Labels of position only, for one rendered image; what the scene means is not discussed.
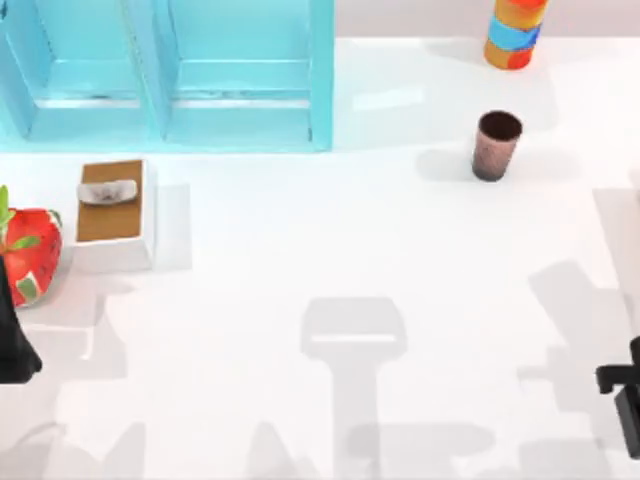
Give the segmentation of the brown cup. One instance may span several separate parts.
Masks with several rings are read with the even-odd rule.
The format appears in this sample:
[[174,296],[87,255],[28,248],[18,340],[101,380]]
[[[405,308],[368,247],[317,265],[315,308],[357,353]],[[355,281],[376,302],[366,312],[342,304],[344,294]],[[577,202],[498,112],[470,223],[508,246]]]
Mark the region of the brown cup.
[[501,180],[523,133],[518,117],[504,110],[484,113],[477,124],[472,172],[480,180]]

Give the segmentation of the orange and blue can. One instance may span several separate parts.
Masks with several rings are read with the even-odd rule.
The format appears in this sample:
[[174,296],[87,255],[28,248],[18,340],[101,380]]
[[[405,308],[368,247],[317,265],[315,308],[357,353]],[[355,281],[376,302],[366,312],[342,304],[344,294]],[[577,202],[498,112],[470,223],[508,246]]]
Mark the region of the orange and blue can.
[[495,0],[484,58],[502,70],[520,70],[532,58],[549,0]]

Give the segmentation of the light blue rack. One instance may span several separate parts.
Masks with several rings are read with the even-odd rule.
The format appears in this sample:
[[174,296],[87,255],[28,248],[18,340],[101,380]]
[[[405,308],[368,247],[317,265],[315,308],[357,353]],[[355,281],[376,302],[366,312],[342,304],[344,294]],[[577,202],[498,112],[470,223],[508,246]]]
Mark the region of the light blue rack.
[[0,152],[333,144],[335,0],[0,0]]

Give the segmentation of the white and brown tissue box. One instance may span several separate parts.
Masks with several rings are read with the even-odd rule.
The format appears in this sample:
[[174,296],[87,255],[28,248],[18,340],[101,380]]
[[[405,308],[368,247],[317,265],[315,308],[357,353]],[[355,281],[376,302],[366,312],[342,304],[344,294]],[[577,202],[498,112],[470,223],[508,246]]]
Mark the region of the white and brown tissue box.
[[133,199],[115,205],[78,204],[74,268],[86,274],[149,270],[156,245],[156,174],[142,159],[89,163],[81,182],[97,184],[131,180]]

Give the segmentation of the white tissue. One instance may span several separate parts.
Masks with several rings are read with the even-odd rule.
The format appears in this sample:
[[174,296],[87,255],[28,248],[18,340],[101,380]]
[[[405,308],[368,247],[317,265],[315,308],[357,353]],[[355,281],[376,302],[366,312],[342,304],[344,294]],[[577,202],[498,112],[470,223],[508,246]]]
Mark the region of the white tissue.
[[134,180],[115,180],[98,183],[82,183],[76,189],[80,203],[90,206],[108,206],[130,202],[138,195]]

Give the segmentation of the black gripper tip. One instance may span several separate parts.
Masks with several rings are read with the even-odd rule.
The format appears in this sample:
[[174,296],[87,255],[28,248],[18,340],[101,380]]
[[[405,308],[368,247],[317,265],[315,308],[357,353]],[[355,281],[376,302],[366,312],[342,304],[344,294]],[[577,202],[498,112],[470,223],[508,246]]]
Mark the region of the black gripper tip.
[[0,385],[26,384],[42,367],[40,356],[20,325],[0,256]]

